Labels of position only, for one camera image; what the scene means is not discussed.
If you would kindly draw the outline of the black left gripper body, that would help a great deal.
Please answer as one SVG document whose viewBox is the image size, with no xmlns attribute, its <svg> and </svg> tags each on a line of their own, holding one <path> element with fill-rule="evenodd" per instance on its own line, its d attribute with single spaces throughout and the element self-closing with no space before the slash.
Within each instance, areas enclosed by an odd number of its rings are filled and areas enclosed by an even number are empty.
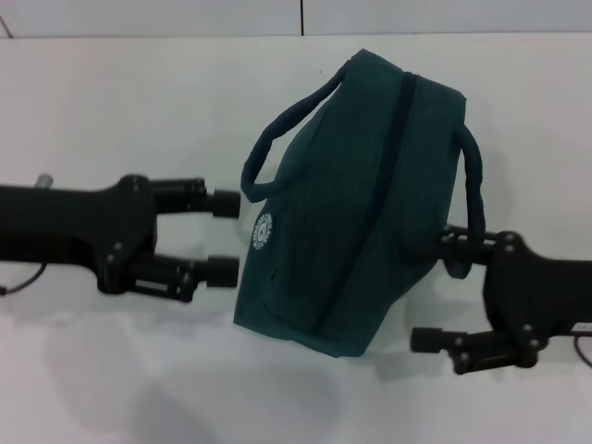
<svg viewBox="0 0 592 444">
<path fill-rule="evenodd" d="M 125 176 L 96 191 L 1 187 L 1 259 L 78 265 L 96 275 L 99 291 L 132 290 L 131 265 L 154 250 L 151 182 Z"/>
</svg>

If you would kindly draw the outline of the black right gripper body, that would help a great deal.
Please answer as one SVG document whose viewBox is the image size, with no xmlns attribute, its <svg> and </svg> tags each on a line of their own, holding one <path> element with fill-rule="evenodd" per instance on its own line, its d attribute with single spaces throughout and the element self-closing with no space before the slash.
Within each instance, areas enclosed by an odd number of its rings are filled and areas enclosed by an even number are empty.
<svg viewBox="0 0 592 444">
<path fill-rule="evenodd" d="M 515 366 L 535 365 L 554 337 L 591 336 L 591 262 L 542 256 L 516 232 L 496 235 L 483 297 Z"/>
</svg>

